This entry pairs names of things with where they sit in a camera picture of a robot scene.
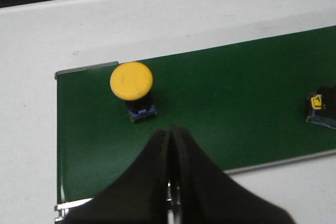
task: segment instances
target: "yellow button cap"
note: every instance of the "yellow button cap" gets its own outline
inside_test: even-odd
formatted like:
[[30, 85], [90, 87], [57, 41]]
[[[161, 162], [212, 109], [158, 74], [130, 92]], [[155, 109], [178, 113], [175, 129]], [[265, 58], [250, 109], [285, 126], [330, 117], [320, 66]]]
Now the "yellow button cap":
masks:
[[144, 97], [151, 90], [152, 84], [152, 72], [140, 62], [128, 62], [119, 65], [110, 78], [113, 93], [127, 101]]

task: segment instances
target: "white surface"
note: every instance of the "white surface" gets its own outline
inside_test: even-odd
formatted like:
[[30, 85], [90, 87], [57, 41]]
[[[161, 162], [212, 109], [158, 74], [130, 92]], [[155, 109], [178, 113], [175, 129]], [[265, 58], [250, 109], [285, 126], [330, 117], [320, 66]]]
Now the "white surface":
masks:
[[[0, 9], [0, 223], [51, 223], [55, 216], [56, 71], [335, 24], [336, 0], [60, 0]], [[335, 160], [314, 173], [287, 166], [279, 173], [289, 190], [274, 196], [299, 223], [336, 219], [324, 200], [331, 197]], [[312, 182], [312, 190], [320, 194], [292, 204], [297, 189], [291, 188], [301, 177], [319, 176], [326, 186]], [[247, 187], [254, 187], [254, 178], [244, 177]], [[279, 187], [270, 178], [256, 191]], [[305, 219], [313, 212], [319, 221]]]
[[232, 178], [286, 209], [297, 224], [336, 223], [336, 157], [279, 166]]

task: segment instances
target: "black electronic component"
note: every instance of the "black electronic component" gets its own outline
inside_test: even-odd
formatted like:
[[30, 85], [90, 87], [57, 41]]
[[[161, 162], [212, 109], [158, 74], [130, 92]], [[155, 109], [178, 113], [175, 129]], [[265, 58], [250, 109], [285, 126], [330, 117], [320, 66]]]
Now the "black electronic component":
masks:
[[154, 101], [152, 94], [149, 91], [144, 97], [134, 101], [125, 101], [125, 104], [130, 112], [138, 113], [142, 110], [149, 110], [154, 104]]
[[336, 86], [320, 87], [310, 94], [306, 122], [336, 129]]

